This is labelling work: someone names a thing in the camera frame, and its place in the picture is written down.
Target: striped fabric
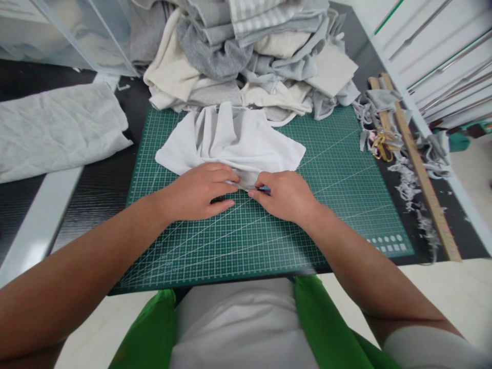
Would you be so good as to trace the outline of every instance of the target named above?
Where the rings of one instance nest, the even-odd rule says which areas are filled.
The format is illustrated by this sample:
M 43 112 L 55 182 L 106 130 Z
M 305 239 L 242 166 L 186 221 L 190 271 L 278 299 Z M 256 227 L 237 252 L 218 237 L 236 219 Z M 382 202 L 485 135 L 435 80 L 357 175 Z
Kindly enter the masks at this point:
M 229 0 L 236 38 L 283 24 L 298 14 L 307 0 Z

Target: person's left hand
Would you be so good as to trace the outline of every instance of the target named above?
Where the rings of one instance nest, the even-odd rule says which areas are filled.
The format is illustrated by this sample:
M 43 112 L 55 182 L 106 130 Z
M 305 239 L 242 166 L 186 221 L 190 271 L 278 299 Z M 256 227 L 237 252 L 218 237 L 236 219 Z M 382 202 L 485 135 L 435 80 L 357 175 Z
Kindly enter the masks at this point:
M 163 217 L 169 223 L 207 219 L 234 205 L 231 199 L 210 203 L 216 197 L 239 190 L 225 183 L 227 180 L 239 182 L 239 177 L 231 167 L 219 162 L 205 163 L 190 169 L 151 196 L 156 199 Z

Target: white shirt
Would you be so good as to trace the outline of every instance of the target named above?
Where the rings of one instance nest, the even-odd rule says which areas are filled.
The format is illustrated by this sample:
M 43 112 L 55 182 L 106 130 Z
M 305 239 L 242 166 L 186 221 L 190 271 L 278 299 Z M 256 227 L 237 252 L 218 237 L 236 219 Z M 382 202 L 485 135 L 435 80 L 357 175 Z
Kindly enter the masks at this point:
M 286 278 L 192 288 L 176 310 L 170 368 L 318 368 Z M 402 368 L 491 368 L 464 339 L 432 327 L 393 332 L 383 351 Z

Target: finger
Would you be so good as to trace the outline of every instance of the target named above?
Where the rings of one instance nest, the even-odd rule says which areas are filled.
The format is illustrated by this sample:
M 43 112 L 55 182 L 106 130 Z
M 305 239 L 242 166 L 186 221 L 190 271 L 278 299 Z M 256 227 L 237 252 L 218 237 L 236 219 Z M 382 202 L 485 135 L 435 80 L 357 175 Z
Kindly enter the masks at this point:
M 248 196 L 256 200 L 265 209 L 272 203 L 273 199 L 271 196 L 257 190 L 251 190 L 248 192 Z
M 273 173 L 261 172 L 260 174 L 258 174 L 258 178 L 256 179 L 255 187 L 257 187 L 257 188 L 259 188 L 261 186 L 270 187 L 270 184 L 273 182 L 273 180 L 274 180 Z
M 239 182 L 239 176 L 232 170 L 217 170 L 211 173 L 212 180 L 214 182 L 225 182 L 227 180 L 231 182 Z
M 207 171 L 215 171 L 215 170 L 228 170 L 228 171 L 232 171 L 232 168 L 229 167 L 227 164 L 219 163 L 219 162 L 206 163 L 204 165 L 204 168 Z
M 210 217 L 213 217 L 217 214 L 223 213 L 224 211 L 226 211 L 231 206 L 234 206 L 234 203 L 235 203 L 234 200 L 231 200 L 231 199 L 214 202 L 213 204 L 208 205 L 207 215 L 210 218 Z
M 214 183 L 211 195 L 213 198 L 226 195 L 228 193 L 234 193 L 239 190 L 238 186 L 230 183 Z

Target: hand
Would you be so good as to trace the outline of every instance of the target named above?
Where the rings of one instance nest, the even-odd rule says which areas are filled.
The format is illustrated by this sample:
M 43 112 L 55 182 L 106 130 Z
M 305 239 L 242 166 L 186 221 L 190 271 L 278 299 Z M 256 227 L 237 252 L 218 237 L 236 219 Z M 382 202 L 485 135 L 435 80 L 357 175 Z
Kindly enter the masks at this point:
M 224 183 L 227 180 L 239 182 L 231 167 L 219 162 L 205 163 L 187 171 L 151 196 L 159 202 L 161 212 L 169 223 L 207 219 L 234 205 L 231 199 L 210 204 L 216 197 L 239 190 L 230 183 Z
M 254 198 L 270 214 L 302 226 L 302 222 L 322 206 L 314 197 L 308 184 L 296 172 L 261 172 L 255 187 L 268 186 L 270 196 L 258 190 L 248 195 Z

